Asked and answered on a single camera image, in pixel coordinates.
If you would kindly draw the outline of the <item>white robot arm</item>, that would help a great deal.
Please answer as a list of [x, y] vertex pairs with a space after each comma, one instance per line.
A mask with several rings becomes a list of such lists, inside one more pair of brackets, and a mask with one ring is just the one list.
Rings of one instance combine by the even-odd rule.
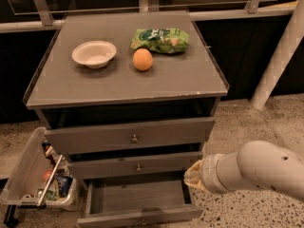
[[208, 155], [196, 161], [183, 180], [209, 194], [271, 190], [304, 201], [304, 160], [265, 141], [247, 142], [230, 154]]

